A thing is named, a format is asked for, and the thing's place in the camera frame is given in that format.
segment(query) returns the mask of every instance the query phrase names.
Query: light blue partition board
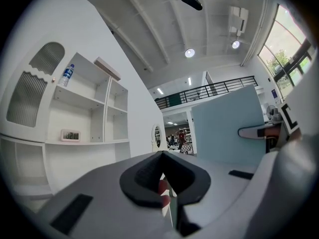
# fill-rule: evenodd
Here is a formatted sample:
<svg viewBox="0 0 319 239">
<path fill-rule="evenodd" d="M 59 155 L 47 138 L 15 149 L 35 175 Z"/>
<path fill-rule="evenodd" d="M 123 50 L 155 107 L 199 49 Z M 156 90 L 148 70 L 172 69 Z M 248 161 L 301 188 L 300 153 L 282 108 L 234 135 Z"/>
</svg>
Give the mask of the light blue partition board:
<svg viewBox="0 0 319 239">
<path fill-rule="evenodd" d="M 266 141 L 238 135 L 241 127 L 264 124 L 253 85 L 197 105 L 192 113 L 198 158 L 245 165 L 260 163 Z"/>
</svg>

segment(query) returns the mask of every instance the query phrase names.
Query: window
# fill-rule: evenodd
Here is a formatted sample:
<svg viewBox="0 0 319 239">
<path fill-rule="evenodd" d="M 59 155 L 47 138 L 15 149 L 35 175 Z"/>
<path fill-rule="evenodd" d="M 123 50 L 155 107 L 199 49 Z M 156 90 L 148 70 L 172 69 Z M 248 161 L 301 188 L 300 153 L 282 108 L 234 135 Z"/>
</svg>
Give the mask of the window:
<svg viewBox="0 0 319 239">
<path fill-rule="evenodd" d="M 259 53 L 285 98 L 310 65 L 311 45 L 289 11 L 279 5 L 268 38 Z"/>
</svg>

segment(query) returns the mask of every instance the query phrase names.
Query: air conditioner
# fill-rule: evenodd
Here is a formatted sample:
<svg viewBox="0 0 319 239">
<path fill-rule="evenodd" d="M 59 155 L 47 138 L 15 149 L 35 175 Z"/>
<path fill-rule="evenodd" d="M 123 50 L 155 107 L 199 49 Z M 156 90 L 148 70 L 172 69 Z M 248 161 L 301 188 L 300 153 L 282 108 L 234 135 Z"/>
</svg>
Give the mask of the air conditioner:
<svg viewBox="0 0 319 239">
<path fill-rule="evenodd" d="M 245 8 L 231 6 L 228 19 L 229 31 L 231 33 L 236 33 L 237 36 L 240 36 L 241 33 L 245 32 L 247 19 L 248 10 Z"/>
</svg>

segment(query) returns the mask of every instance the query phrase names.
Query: railing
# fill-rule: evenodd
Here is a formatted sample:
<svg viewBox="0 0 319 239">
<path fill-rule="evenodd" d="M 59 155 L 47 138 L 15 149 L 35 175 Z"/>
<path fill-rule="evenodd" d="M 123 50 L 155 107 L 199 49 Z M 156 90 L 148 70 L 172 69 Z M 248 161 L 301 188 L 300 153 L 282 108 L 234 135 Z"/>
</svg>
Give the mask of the railing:
<svg viewBox="0 0 319 239">
<path fill-rule="evenodd" d="M 217 82 L 197 87 L 191 90 L 185 90 L 163 98 L 155 99 L 155 102 L 160 109 L 165 109 L 168 107 L 178 106 L 203 98 L 209 98 L 221 94 L 226 94 L 250 84 L 258 86 L 254 76 L 237 78 L 224 82 Z"/>
</svg>

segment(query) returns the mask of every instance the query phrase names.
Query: water bottle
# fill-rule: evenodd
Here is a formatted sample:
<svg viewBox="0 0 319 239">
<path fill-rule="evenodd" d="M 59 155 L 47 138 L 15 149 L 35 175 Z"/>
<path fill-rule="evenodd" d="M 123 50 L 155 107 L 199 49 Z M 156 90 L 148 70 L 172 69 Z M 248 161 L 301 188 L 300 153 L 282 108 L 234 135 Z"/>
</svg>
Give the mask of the water bottle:
<svg viewBox="0 0 319 239">
<path fill-rule="evenodd" d="M 62 78 L 59 81 L 59 84 L 61 84 L 61 85 L 66 87 L 68 85 L 68 82 L 69 82 L 72 74 L 73 74 L 73 71 L 74 71 L 74 65 L 71 64 L 70 66 L 68 66 L 65 69 L 64 74 L 63 74 Z"/>
</svg>

